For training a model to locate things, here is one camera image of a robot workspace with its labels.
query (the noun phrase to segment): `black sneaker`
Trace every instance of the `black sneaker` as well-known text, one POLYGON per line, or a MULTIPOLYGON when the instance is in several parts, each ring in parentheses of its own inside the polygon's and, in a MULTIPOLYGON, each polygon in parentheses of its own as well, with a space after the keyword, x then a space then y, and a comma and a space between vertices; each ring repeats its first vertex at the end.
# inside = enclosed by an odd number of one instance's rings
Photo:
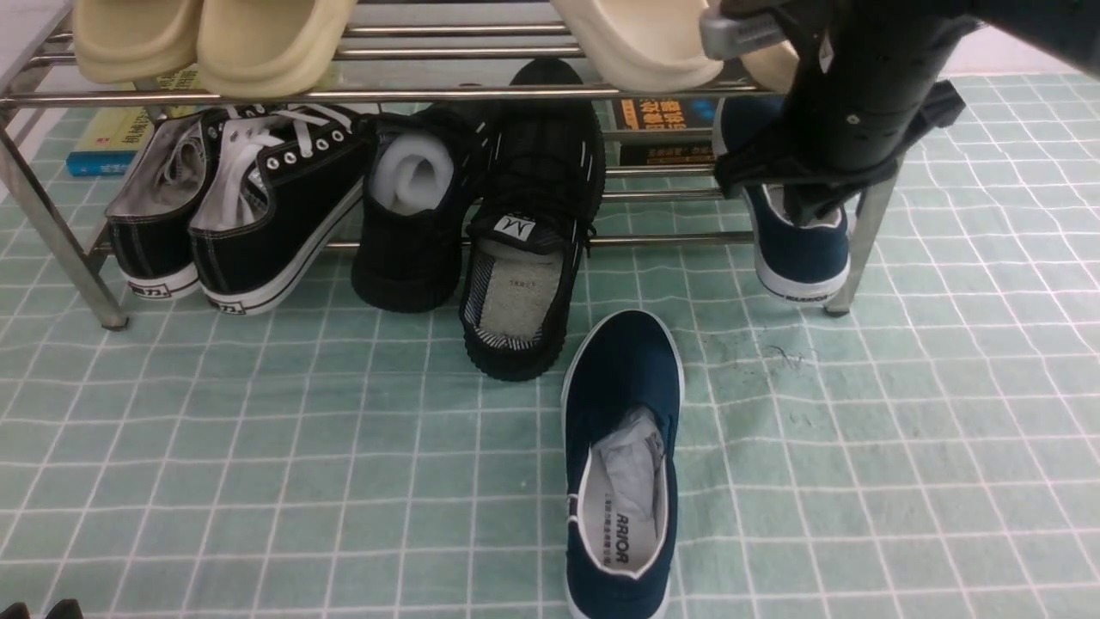
MULTIPOLYGON (((565 63, 540 58, 513 85, 581 84, 565 63)), ((502 106, 460 317, 466 353, 501 380, 530 380, 561 354, 581 256, 604 191, 604 142, 591 102, 502 106)))
POLYGON ((161 122, 107 207, 111 245, 130 289, 172 300, 199 287, 187 223, 218 169, 228 120, 258 118, 263 106, 211 108, 161 122))
POLYGON ((226 123, 218 174, 189 230, 202 290, 221 312, 278 305, 359 202, 377 140, 355 119, 309 104, 226 123))
POLYGON ((495 103, 437 103, 380 114, 378 156, 363 191, 355 292, 391 312, 442 305, 462 274, 462 221, 479 196, 495 103))

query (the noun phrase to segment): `shoelace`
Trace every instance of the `shoelace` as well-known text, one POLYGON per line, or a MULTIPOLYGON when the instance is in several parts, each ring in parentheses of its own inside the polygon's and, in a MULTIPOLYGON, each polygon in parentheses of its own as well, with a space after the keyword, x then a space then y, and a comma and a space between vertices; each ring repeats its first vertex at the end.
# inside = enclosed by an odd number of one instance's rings
POLYGON ((265 117, 267 122, 258 129, 249 129, 243 133, 232 130, 227 125, 229 135, 223 140, 228 143, 222 148, 220 166, 224 174, 219 173, 215 179, 215 186, 210 188, 210 194, 221 197, 221 208, 215 230, 231 230, 254 223, 256 220, 252 206, 244 199, 242 184, 249 167, 256 161, 260 151, 278 146, 286 143, 285 140, 272 134, 273 126, 285 122, 283 119, 293 120, 295 137, 298 142, 300 156, 309 158, 314 156, 314 140, 309 135, 309 125, 324 125, 329 119, 338 121, 348 131, 352 131, 352 119, 330 108, 318 104, 300 106, 290 110, 280 110, 270 117, 265 117), (302 113, 300 110, 312 110, 322 117, 302 113))
POLYGON ((499 166, 499 170, 488 175, 488 186, 484 191, 488 199, 482 205, 482 213, 491 217, 519 214, 549 225, 566 240, 573 236, 573 225, 581 223, 584 231, 580 241, 584 244, 585 252, 591 255, 591 242, 596 235, 596 228, 587 213, 578 210, 583 196, 578 190, 578 184, 582 179, 571 177, 575 176, 572 173, 575 162, 546 153, 524 152, 515 153, 505 163, 497 162, 496 165, 499 166), (532 161, 535 167, 558 166, 566 170, 566 176, 563 180, 548 180, 542 175, 515 169, 514 163, 525 158, 532 161), (501 188, 499 185, 505 178, 513 180, 509 183, 512 186, 501 188))

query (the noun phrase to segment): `shoe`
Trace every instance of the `shoe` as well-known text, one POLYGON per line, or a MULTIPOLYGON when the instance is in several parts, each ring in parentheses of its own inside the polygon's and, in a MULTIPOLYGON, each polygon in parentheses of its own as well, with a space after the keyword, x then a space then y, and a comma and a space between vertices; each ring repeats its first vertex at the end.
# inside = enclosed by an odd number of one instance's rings
POLYGON ((173 74, 195 62, 202 0, 76 0, 80 75, 97 84, 173 74))
POLYGON ((187 224, 213 181, 222 130, 227 121, 268 111, 210 108, 157 124, 107 206, 111 246, 135 295, 173 300, 198 289, 187 224))
MULTIPOLYGON (((580 84, 565 63, 537 59, 513 85, 580 84)), ((581 257, 604 191, 604 142, 592 103, 502 104, 482 188, 460 319, 466 353, 499 380, 547 372, 565 342, 581 257)))
POLYGON ((799 54, 789 41, 741 56, 741 64, 754 81, 780 95, 791 91, 799 71, 799 54))
POLYGON ((363 195, 376 137, 338 106, 226 123, 221 163, 191 219, 202 291, 226 314, 270 311, 363 195))
POLYGON ((601 321, 565 373, 565 598, 573 619, 664 616, 683 394, 672 334, 638 309, 601 321))
MULTIPOLYGON (((715 111, 715 156, 739 147, 779 117, 782 97, 723 99, 715 111)), ((774 296, 795 305, 815 305, 836 296, 848 280, 848 214, 835 208, 800 228, 783 209, 783 187, 744 189, 756 239, 756 270, 774 296)))
POLYGON ((377 162, 363 192, 351 283, 389 312, 428 312, 462 274, 462 222, 480 195, 495 103, 437 103, 381 114, 377 162))
POLYGON ((328 70, 356 0, 206 0, 198 40, 202 85, 270 99, 312 88, 328 70))
POLYGON ((588 62, 608 84, 673 92, 717 77, 698 34, 706 0, 550 0, 588 62))

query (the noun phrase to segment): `metal shoe rack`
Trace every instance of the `metal shoe rack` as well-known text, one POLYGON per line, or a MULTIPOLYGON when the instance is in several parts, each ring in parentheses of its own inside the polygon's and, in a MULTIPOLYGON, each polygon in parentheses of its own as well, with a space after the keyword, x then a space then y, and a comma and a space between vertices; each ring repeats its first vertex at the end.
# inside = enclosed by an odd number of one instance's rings
MULTIPOLYGON (((40 91, 46 73, 55 66, 75 65, 76 57, 69 51, 72 32, 67 31, 67 15, 61 14, 52 29, 33 45, 29 46, 15 66, 0 75, 0 181, 2 181, 26 214, 28 220, 42 235, 54 257, 64 268, 79 290, 80 296, 108 330, 124 330, 128 323, 116 295, 105 285, 100 269, 111 253, 107 242, 107 222, 100 221, 90 237, 78 240, 47 195, 42 181, 20 153, 16 140, 9 134, 9 124, 20 109, 44 108, 100 108, 100 107, 145 107, 152 118, 158 118, 165 106, 223 104, 230 100, 206 91, 157 90, 156 82, 136 84, 130 91, 40 91)), ((387 48, 346 48, 337 53, 342 62, 371 60, 477 60, 477 59, 529 59, 536 57, 583 57, 575 44, 493 45, 497 37, 530 37, 538 41, 548 36, 568 36, 562 23, 524 24, 463 24, 463 25, 353 25, 344 34, 345 38, 431 38, 446 42, 448 38, 479 37, 488 42, 484 46, 451 45, 392 46, 387 48)), ((710 87, 679 93, 679 97, 737 97, 754 96, 761 90, 751 85, 716 84, 710 87)), ((327 103, 383 103, 408 101, 472 100, 472 99, 622 99, 630 95, 609 86, 552 86, 552 87, 458 87, 447 89, 339 89, 305 92, 283 99, 283 102, 327 102, 327 103)), ((661 140, 682 140, 710 134, 710 131, 667 130, 607 131, 608 142, 649 141, 659 133, 661 140)), ((710 176, 710 165, 667 166, 618 166, 607 169, 608 178, 632 178, 644 176, 710 176)), ((831 316, 848 312, 864 266, 875 243, 879 223, 886 210, 894 180, 890 179, 865 191, 858 206, 858 221, 851 237, 851 274, 844 289, 825 307, 831 316)), ((718 189, 653 189, 618 190, 604 194, 605 202, 638 201, 685 201, 722 199, 718 189)), ((652 234, 596 236, 597 247, 638 245, 686 245, 751 243, 751 231, 714 231, 695 234, 652 234)), ((359 243, 341 240, 330 243, 333 250, 354 250, 359 243)))

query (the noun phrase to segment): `navy blue slip-on shoe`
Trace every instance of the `navy blue slip-on shoe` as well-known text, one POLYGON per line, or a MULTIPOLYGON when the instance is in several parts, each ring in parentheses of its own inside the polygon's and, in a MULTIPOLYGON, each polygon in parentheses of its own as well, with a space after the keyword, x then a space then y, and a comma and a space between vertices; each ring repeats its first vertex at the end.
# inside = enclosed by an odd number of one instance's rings
MULTIPOLYGON (((714 154, 751 140, 779 117, 781 96, 723 99, 714 114, 714 154)), ((769 291, 796 305, 821 303, 848 280, 848 214, 836 208, 799 228, 783 210, 783 187, 744 189, 756 239, 756 270, 769 291)))
POLYGON ((638 309, 601 321, 565 374, 565 593, 573 619, 659 619, 668 609, 683 393, 672 334, 638 309))

